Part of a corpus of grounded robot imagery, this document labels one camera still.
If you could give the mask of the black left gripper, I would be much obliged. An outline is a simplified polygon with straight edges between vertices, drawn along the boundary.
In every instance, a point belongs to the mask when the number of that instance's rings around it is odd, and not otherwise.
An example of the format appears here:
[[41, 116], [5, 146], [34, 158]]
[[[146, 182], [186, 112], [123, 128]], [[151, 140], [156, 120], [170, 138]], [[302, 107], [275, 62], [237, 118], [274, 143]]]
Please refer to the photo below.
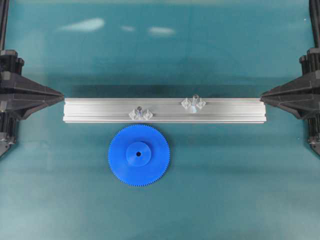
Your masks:
[[[18, 120], [64, 100], [64, 95], [48, 86], [21, 76], [24, 60], [15, 50], [0, 52], [0, 156], [16, 143]], [[42, 96], [13, 96], [29, 94]]]

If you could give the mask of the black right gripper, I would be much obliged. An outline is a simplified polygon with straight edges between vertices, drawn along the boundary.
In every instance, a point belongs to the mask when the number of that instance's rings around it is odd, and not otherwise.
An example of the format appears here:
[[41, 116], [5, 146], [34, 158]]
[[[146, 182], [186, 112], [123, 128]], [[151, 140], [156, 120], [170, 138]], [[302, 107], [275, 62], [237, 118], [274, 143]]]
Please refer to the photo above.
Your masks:
[[308, 74], [320, 70], [320, 48], [310, 48], [299, 58], [302, 76], [283, 85], [276, 86], [261, 95], [265, 104], [284, 110], [299, 120], [307, 119], [308, 143], [313, 151], [320, 150], [320, 99], [305, 97], [273, 97], [281, 95], [311, 93], [320, 88], [320, 75]]

